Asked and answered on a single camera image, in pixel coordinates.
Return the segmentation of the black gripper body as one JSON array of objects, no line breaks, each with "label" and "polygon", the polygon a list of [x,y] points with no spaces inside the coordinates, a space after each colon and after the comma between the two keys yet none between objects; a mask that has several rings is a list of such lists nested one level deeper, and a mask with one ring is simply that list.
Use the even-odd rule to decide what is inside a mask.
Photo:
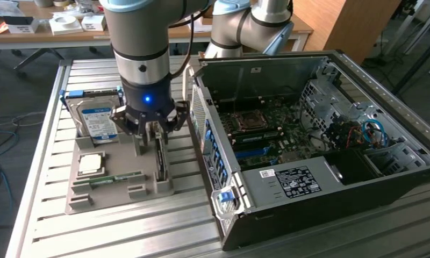
[{"label": "black gripper body", "polygon": [[170,91],[170,78],[165,77],[151,84],[135,84],[121,78],[129,113],[169,114],[174,109]]}]

